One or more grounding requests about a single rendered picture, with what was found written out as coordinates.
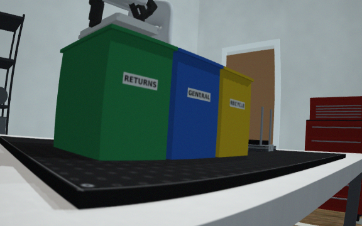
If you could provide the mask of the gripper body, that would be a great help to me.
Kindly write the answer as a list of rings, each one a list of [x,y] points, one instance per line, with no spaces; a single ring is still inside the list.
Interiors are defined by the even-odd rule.
[[[129,4],[135,3],[135,6],[138,4],[144,6],[148,2],[148,0],[102,0],[102,1],[127,11],[131,11]]]

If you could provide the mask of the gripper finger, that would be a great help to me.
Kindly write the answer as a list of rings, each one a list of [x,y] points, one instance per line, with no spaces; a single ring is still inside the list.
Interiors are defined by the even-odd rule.
[[[134,3],[129,4],[133,17],[145,22],[145,19],[147,19],[149,16],[151,16],[154,13],[154,11],[157,9],[157,5],[155,4],[155,2],[153,0],[148,0],[146,5],[147,5],[147,9],[145,8],[145,6],[142,6],[139,4],[136,6]],[[138,8],[139,8],[139,11],[141,14],[139,14],[139,12],[137,10]]]
[[[89,0],[90,13],[89,13],[89,27],[94,27],[101,23],[102,14],[104,10],[104,1],[102,0]]]

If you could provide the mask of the green bin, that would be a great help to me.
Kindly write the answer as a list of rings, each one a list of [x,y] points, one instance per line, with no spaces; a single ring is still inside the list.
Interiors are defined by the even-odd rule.
[[[174,51],[115,24],[62,48],[53,147],[99,161],[166,160]]]

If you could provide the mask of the blue bin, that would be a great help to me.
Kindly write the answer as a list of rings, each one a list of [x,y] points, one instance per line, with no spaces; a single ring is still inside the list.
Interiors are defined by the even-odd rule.
[[[181,48],[173,52],[166,159],[216,157],[223,68]]]

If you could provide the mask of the yellow recycle bin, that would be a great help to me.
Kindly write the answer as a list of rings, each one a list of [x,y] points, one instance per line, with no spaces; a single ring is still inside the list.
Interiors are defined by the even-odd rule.
[[[250,78],[228,67],[220,69],[216,157],[247,156],[251,105]]]

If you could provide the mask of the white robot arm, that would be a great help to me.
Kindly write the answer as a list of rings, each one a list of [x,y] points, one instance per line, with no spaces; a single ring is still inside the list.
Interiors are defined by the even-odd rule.
[[[158,35],[152,36],[152,38],[172,44],[173,5],[168,1],[162,0],[154,0],[154,2],[157,5],[157,9],[149,18],[145,19],[145,22],[158,26]]]

